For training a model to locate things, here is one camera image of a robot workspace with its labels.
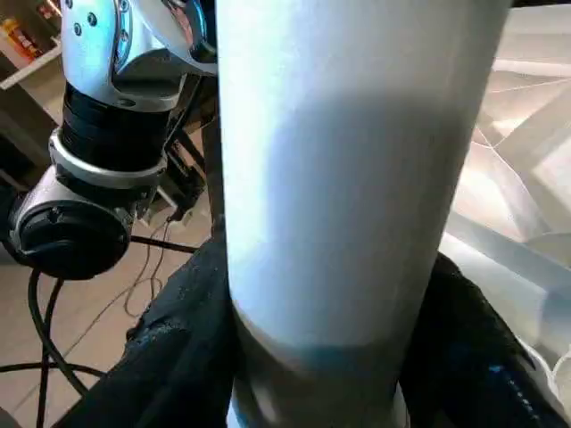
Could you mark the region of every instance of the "black cable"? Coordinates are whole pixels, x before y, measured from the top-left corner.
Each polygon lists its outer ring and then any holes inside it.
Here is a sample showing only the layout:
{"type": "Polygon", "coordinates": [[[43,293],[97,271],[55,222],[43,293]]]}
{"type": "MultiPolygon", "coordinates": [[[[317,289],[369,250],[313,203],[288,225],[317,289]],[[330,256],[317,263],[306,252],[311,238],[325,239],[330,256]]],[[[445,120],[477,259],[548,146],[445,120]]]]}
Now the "black cable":
{"type": "MultiPolygon", "coordinates": [[[[161,230],[161,227],[163,227],[163,225],[161,225],[160,227],[158,227],[157,229],[155,229],[153,231],[153,233],[151,234],[151,236],[155,235],[159,230],[161,230]]],[[[107,312],[107,310],[109,310],[109,308],[111,306],[113,306],[121,297],[123,297],[125,294],[128,294],[134,286],[137,286],[138,284],[141,284],[143,281],[141,281],[141,283],[138,283],[138,281],[140,281],[141,277],[143,276],[143,273],[146,271],[147,266],[149,265],[149,260],[151,258],[151,248],[149,245],[147,245],[147,256],[145,259],[145,263],[143,265],[143,268],[141,269],[141,272],[139,273],[139,275],[137,275],[136,281],[133,282],[133,284],[131,284],[129,287],[125,288],[123,291],[119,292],[113,299],[111,299],[105,306],[103,309],[101,309],[99,311],[99,313],[97,314],[97,316],[93,319],[93,321],[91,322],[91,324],[89,324],[87,326],[87,328],[83,331],[83,333],[76,339],[75,342],[73,342],[71,344],[71,346],[65,351],[64,356],[68,356],[75,348],[76,346],[78,346],[81,341],[83,341],[83,339],[89,334],[89,332],[91,331],[91,329],[99,322],[99,320],[101,319],[101,317],[104,315],[105,312],[107,312]]],[[[155,280],[159,283],[160,288],[162,288],[161,284],[162,281],[159,278],[155,278],[155,280]]]]}
{"type": "MultiPolygon", "coordinates": [[[[73,363],[66,363],[71,370],[74,372],[81,372],[86,373],[88,375],[92,375],[95,377],[104,377],[106,375],[105,372],[101,370],[97,370],[96,368],[82,366],[81,364],[73,364],[73,363]]],[[[2,373],[11,373],[11,372],[21,372],[24,370],[38,370],[42,368],[43,364],[41,361],[37,363],[20,363],[20,364],[10,364],[9,366],[0,366],[0,374],[2,373]]],[[[59,369],[58,365],[54,362],[50,362],[47,364],[47,367],[50,370],[54,370],[55,368],[59,369]]]]}
{"type": "Polygon", "coordinates": [[[29,277],[29,284],[28,284],[28,306],[29,306],[29,313],[32,316],[32,321],[34,322],[34,326],[36,327],[37,335],[39,336],[42,344],[47,348],[47,351],[58,366],[62,374],[67,378],[68,382],[73,386],[73,388],[80,394],[85,395],[87,393],[87,388],[79,380],[79,378],[73,373],[70,369],[68,364],[62,357],[60,351],[55,347],[52,339],[46,335],[44,331],[44,323],[42,321],[42,315],[39,311],[39,306],[37,304],[37,283],[39,282],[39,277],[41,273],[39,270],[34,269],[32,275],[29,277]]]}
{"type": "Polygon", "coordinates": [[[164,241],[157,241],[156,239],[152,238],[145,238],[144,236],[131,236],[131,242],[144,243],[146,245],[152,245],[153,247],[164,248],[165,250],[185,252],[186,254],[194,254],[197,250],[195,247],[188,247],[178,243],[166,243],[164,241]]]}
{"type": "MultiPolygon", "coordinates": [[[[50,294],[50,300],[47,302],[46,316],[44,317],[44,332],[50,337],[52,330],[52,319],[54,318],[55,303],[63,287],[63,280],[58,279],[55,282],[54,289],[50,294]]],[[[46,419],[46,403],[47,403],[47,383],[49,379],[49,363],[50,354],[47,347],[42,344],[42,368],[39,381],[39,397],[37,399],[37,418],[36,427],[43,428],[46,419]]]]}
{"type": "Polygon", "coordinates": [[[174,127],[169,133],[169,136],[167,137],[167,141],[165,142],[164,145],[165,151],[167,151],[174,144],[175,140],[177,139],[178,131],[181,130],[188,122],[188,119],[190,118],[190,113],[192,113],[194,105],[198,101],[198,97],[203,90],[203,85],[205,80],[206,78],[204,76],[199,76],[198,79],[196,80],[196,85],[194,86],[193,93],[190,95],[190,98],[188,99],[188,104],[186,105],[186,108],[183,110],[182,113],[178,115],[177,122],[175,123],[174,127]]]}
{"type": "Polygon", "coordinates": [[[194,142],[190,136],[185,132],[184,129],[180,129],[176,135],[176,139],[178,142],[185,148],[185,150],[192,156],[198,168],[200,168],[203,172],[206,172],[206,162],[204,161],[204,157],[198,151],[194,142]]]}

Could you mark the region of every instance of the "bottle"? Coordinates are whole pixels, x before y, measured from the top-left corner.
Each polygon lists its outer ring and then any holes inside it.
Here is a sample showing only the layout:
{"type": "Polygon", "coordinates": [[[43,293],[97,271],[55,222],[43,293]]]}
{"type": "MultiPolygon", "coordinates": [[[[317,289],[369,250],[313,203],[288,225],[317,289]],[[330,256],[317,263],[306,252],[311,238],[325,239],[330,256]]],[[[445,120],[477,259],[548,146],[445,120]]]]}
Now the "bottle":
{"type": "Polygon", "coordinates": [[[62,30],[62,11],[54,0],[41,2],[36,7],[37,13],[50,25],[54,32],[62,30]]]}
{"type": "Polygon", "coordinates": [[[2,29],[10,40],[16,44],[32,61],[44,53],[37,47],[36,42],[22,28],[15,18],[8,18],[2,22],[2,29]]]}
{"type": "Polygon", "coordinates": [[[0,27],[0,52],[19,70],[32,62],[26,51],[11,40],[2,27],[0,27]]]}

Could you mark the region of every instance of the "metal clamp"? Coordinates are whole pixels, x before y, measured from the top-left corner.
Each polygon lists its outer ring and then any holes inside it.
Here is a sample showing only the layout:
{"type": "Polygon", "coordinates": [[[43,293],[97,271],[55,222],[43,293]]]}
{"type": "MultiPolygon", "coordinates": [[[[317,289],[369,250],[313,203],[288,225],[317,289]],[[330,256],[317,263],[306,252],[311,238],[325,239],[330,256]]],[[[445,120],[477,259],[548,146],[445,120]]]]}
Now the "metal clamp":
{"type": "Polygon", "coordinates": [[[163,154],[161,160],[152,168],[142,171],[112,171],[91,165],[69,152],[60,138],[60,129],[56,129],[50,137],[49,151],[52,162],[61,165],[74,177],[90,185],[98,185],[109,189],[132,189],[143,186],[157,186],[161,176],[167,169],[167,159],[163,154]]]}

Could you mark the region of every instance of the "white tube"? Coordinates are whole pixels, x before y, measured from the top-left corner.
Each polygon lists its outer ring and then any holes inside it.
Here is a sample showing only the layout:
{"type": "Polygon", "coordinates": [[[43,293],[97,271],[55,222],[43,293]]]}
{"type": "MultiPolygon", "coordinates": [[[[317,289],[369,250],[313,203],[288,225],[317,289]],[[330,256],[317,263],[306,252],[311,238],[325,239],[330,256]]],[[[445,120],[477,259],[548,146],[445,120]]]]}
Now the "white tube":
{"type": "Polygon", "coordinates": [[[244,426],[386,426],[509,0],[219,0],[244,426]]]}

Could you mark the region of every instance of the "cable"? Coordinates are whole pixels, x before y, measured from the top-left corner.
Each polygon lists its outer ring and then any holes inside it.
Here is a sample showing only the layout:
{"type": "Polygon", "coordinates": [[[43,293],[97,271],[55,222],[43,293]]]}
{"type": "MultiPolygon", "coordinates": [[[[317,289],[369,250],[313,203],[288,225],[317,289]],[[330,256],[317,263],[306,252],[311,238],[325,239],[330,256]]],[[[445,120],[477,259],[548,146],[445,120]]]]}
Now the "cable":
{"type": "MultiPolygon", "coordinates": [[[[155,242],[155,240],[153,240],[153,237],[159,233],[159,231],[164,227],[165,228],[165,233],[163,236],[163,241],[156,241],[157,243],[160,244],[165,244],[165,240],[167,237],[167,230],[169,229],[169,222],[170,219],[167,218],[167,220],[162,223],[159,227],[157,227],[156,229],[154,229],[153,233],[151,234],[151,240],[153,242],[155,242]]],[[[125,313],[132,318],[139,318],[141,316],[141,314],[134,314],[133,312],[131,312],[128,308],[128,304],[131,301],[131,298],[133,297],[133,294],[135,292],[135,289],[140,285],[143,284],[147,281],[150,282],[150,287],[151,287],[151,300],[154,299],[155,297],[155,290],[154,290],[154,283],[155,281],[159,283],[159,290],[162,289],[163,285],[162,285],[162,281],[158,278],[156,278],[156,272],[158,271],[159,267],[161,266],[162,263],[162,258],[163,258],[163,254],[161,255],[160,259],[159,259],[159,263],[157,264],[157,267],[155,268],[155,270],[153,271],[153,275],[145,278],[145,279],[141,279],[143,277],[143,275],[145,274],[146,268],[147,266],[149,266],[149,259],[151,258],[151,245],[147,244],[146,247],[146,258],[145,258],[145,263],[143,265],[143,268],[141,269],[141,271],[139,272],[139,274],[137,275],[137,278],[135,278],[135,281],[133,281],[133,284],[128,288],[127,291],[127,297],[125,298],[125,301],[123,301],[123,310],[125,311],[125,313]]]]}
{"type": "Polygon", "coordinates": [[[551,371],[551,375],[553,376],[554,380],[557,378],[557,375],[559,373],[559,370],[561,370],[561,367],[563,367],[565,362],[568,361],[569,359],[571,359],[571,344],[569,345],[567,352],[563,354],[560,359],[558,359],[557,363],[555,363],[555,366],[553,367],[553,370],[551,371]]]}
{"type": "MultiPolygon", "coordinates": [[[[50,294],[50,300],[47,302],[46,316],[44,317],[44,332],[50,337],[52,330],[52,319],[54,318],[55,303],[63,287],[63,280],[58,279],[55,282],[54,289],[50,294]]],[[[39,381],[39,397],[37,399],[37,418],[36,427],[43,428],[46,419],[46,402],[47,402],[47,383],[49,379],[49,363],[50,354],[47,347],[42,344],[42,367],[39,381]]]]}
{"type": "MultiPolygon", "coordinates": [[[[155,229],[153,231],[153,233],[151,234],[151,236],[153,236],[156,232],[158,232],[159,230],[161,230],[161,227],[164,226],[164,223],[159,226],[157,229],[155,229]]],[[[130,292],[130,290],[136,286],[137,281],[139,281],[141,279],[141,277],[143,276],[143,273],[145,272],[148,264],[149,264],[149,259],[151,258],[151,249],[150,247],[148,247],[147,245],[147,257],[145,258],[145,263],[143,265],[143,268],[141,269],[141,272],[139,273],[139,275],[137,275],[137,279],[136,281],[130,285],[129,287],[125,288],[123,291],[119,292],[113,299],[111,299],[100,311],[99,313],[95,316],[94,320],[87,326],[87,328],[83,331],[83,333],[78,337],[78,339],[76,339],[75,342],[73,342],[71,344],[71,346],[65,351],[65,353],[63,354],[64,357],[67,357],[80,343],[81,341],[83,341],[83,339],[85,339],[85,337],[89,334],[89,332],[91,331],[91,329],[99,322],[99,320],[101,319],[101,317],[104,315],[105,312],[107,312],[107,310],[109,310],[109,308],[111,306],[113,306],[117,301],[119,301],[119,299],[121,297],[123,297],[125,294],[127,294],[128,292],[130,292]]],[[[155,278],[156,281],[158,281],[161,284],[161,280],[158,278],[155,278]]]]}
{"type": "Polygon", "coordinates": [[[557,387],[557,383],[555,382],[555,376],[551,372],[550,365],[547,364],[547,361],[545,361],[543,355],[540,354],[538,350],[536,350],[531,345],[524,342],[519,337],[517,337],[517,341],[524,348],[525,352],[527,352],[527,354],[534,361],[534,363],[536,363],[536,365],[539,366],[541,372],[545,375],[545,380],[547,382],[547,386],[549,387],[551,393],[555,397],[559,398],[559,389],[557,387]]]}
{"type": "MultiPolygon", "coordinates": [[[[102,372],[101,370],[97,370],[96,368],[92,368],[92,367],[88,367],[88,366],[82,366],[81,364],[73,364],[73,363],[66,363],[71,370],[73,370],[74,372],[81,372],[81,373],[86,373],[88,375],[92,375],[95,377],[104,377],[106,375],[105,372],[102,372]]],[[[25,371],[25,370],[38,370],[39,368],[42,368],[43,364],[42,362],[37,362],[37,363],[20,363],[20,364],[10,364],[9,366],[0,366],[0,374],[2,373],[11,373],[11,372],[21,372],[21,371],[25,371]]],[[[47,367],[50,370],[54,370],[55,368],[59,368],[58,365],[56,363],[48,363],[47,367]]]]}
{"type": "Polygon", "coordinates": [[[157,241],[152,238],[145,238],[144,236],[131,236],[131,242],[144,243],[146,245],[152,245],[153,247],[159,247],[177,252],[185,252],[187,254],[193,254],[197,250],[195,247],[188,247],[186,245],[179,245],[177,243],[166,243],[164,241],[157,241]]]}
{"type": "Polygon", "coordinates": [[[188,100],[188,104],[182,113],[178,115],[177,122],[175,123],[174,127],[170,131],[169,136],[167,137],[167,141],[164,145],[165,152],[174,144],[175,140],[177,139],[177,133],[180,129],[182,129],[186,123],[188,122],[188,118],[190,117],[190,113],[192,113],[194,105],[198,101],[198,97],[203,90],[203,84],[205,81],[204,76],[199,76],[196,80],[196,85],[194,86],[193,93],[190,95],[188,100]]]}
{"type": "Polygon", "coordinates": [[[180,129],[177,132],[176,138],[178,142],[185,148],[185,150],[192,156],[198,168],[200,168],[204,173],[206,172],[206,162],[204,156],[198,151],[194,142],[190,136],[185,132],[184,129],[180,129]]]}
{"type": "MultiPolygon", "coordinates": [[[[167,233],[169,232],[169,226],[170,222],[168,221],[167,225],[164,227],[164,234],[162,235],[162,241],[164,243],[167,242],[167,233]]],[[[162,262],[164,261],[164,252],[165,252],[165,247],[161,247],[161,255],[159,256],[159,261],[157,261],[157,266],[154,267],[154,271],[151,273],[151,284],[153,284],[154,280],[156,279],[157,282],[159,283],[159,292],[161,292],[164,284],[156,276],[159,273],[159,269],[161,268],[162,262]]]]}
{"type": "Polygon", "coordinates": [[[80,394],[85,395],[87,393],[86,386],[79,380],[79,378],[73,373],[68,364],[62,357],[60,351],[55,347],[52,339],[50,339],[46,332],[44,331],[44,323],[42,322],[42,315],[39,311],[39,306],[37,305],[37,283],[39,282],[39,277],[41,273],[39,270],[34,269],[32,275],[29,277],[28,284],[28,305],[29,313],[32,316],[32,321],[36,327],[37,335],[39,336],[42,344],[47,348],[50,357],[54,360],[60,371],[67,378],[68,382],[73,386],[73,388],[80,394]]]}

